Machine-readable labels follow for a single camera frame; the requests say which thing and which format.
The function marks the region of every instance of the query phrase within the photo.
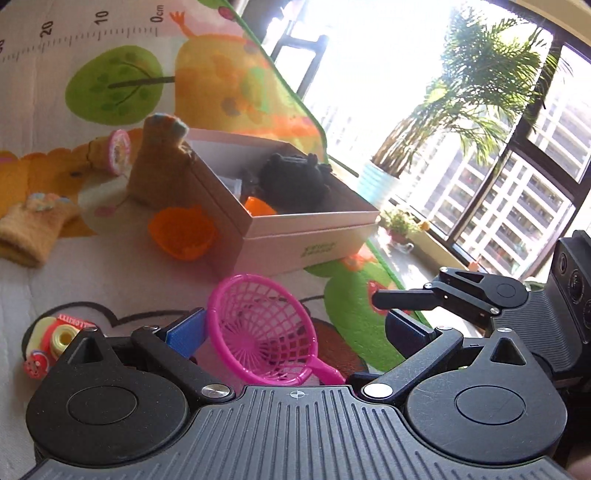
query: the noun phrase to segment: pink handle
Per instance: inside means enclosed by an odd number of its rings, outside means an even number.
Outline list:
[[[345,378],[340,372],[328,364],[325,364],[317,356],[311,356],[306,363],[310,367],[312,373],[318,377],[324,385],[344,385]]]

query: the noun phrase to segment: ridged black surface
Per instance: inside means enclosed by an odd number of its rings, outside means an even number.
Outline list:
[[[530,292],[517,309],[503,310],[493,318],[493,325],[516,331],[527,348],[556,373],[571,369],[582,352],[579,333],[552,275],[544,290]]]
[[[290,394],[305,393],[301,398]],[[549,459],[483,468],[444,458],[407,430],[393,407],[356,399],[348,387],[247,387],[231,403],[200,410],[159,455],[110,469],[44,462],[35,480],[552,480]]]

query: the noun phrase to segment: window frame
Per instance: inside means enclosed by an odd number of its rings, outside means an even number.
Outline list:
[[[553,36],[550,51],[554,51],[558,57],[560,57],[562,48],[568,47],[591,64],[591,46],[587,45],[564,28],[510,0],[487,1],[518,15],[521,18],[525,18],[527,21],[550,32]],[[545,97],[548,94],[552,80],[554,79],[554,69],[547,66],[545,72],[546,74],[540,76],[535,86],[535,89],[541,93],[541,98],[527,106],[527,111],[534,118],[538,116],[540,110],[544,107]],[[523,160],[536,168],[548,181],[561,191],[574,206],[574,211],[571,214],[571,217],[568,221],[562,222],[562,230],[553,232],[551,238],[542,249],[541,254],[525,270],[525,273],[523,274],[524,278],[534,275],[548,260],[554,250],[556,240],[568,230],[591,189],[591,166],[587,167],[580,181],[575,180],[566,170],[560,167],[556,161],[529,140],[528,136],[531,130],[532,126],[522,118],[515,127],[507,144],[499,153],[497,161],[486,173],[485,178],[476,190],[475,195],[472,197],[460,218],[458,218],[447,235],[434,225],[432,225],[429,230],[429,233],[442,243],[464,265],[468,265],[475,259],[464,251],[457,242],[460,239],[462,232],[464,232],[470,221],[474,218],[476,211],[483,205],[486,196],[492,190],[493,185],[501,175],[505,163],[509,159],[511,153],[516,153]],[[391,199],[391,202],[395,205],[400,203],[396,198]],[[418,211],[415,211],[414,213],[418,218],[422,219],[424,217]]]

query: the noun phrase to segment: brown felt figure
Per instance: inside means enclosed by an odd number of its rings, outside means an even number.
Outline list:
[[[132,197],[156,209],[187,206],[191,190],[200,185],[191,171],[196,154],[184,142],[188,132],[174,116],[155,113],[146,118],[127,185]]]
[[[40,267],[65,223],[78,216],[78,205],[54,193],[33,193],[0,219],[0,257],[26,267]]]

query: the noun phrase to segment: cartoon tree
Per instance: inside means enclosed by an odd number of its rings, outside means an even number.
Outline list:
[[[77,116],[102,125],[139,122],[156,107],[164,77],[156,57],[135,45],[106,51],[86,63],[66,87],[66,105]]]

